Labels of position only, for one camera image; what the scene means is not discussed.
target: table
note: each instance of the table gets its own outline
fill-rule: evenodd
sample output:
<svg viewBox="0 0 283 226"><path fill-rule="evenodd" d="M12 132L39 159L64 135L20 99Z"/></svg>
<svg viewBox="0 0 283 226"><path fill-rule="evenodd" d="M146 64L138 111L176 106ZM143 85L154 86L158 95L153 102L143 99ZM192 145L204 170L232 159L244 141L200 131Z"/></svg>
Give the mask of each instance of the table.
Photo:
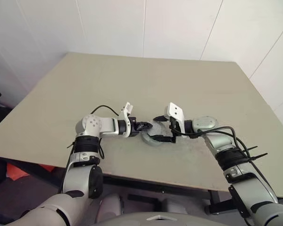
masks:
<svg viewBox="0 0 283 226"><path fill-rule="evenodd" d="M0 124L0 157L65 167L75 125L95 107L117 111L129 101L131 116L148 121L169 102L186 119L203 115L235 128L277 196L283 197L283 126L234 62L151 59L68 53ZM108 109L96 112L112 117ZM227 191L222 170L202 138L151 147L140 137L105 138L108 175Z"/></svg>

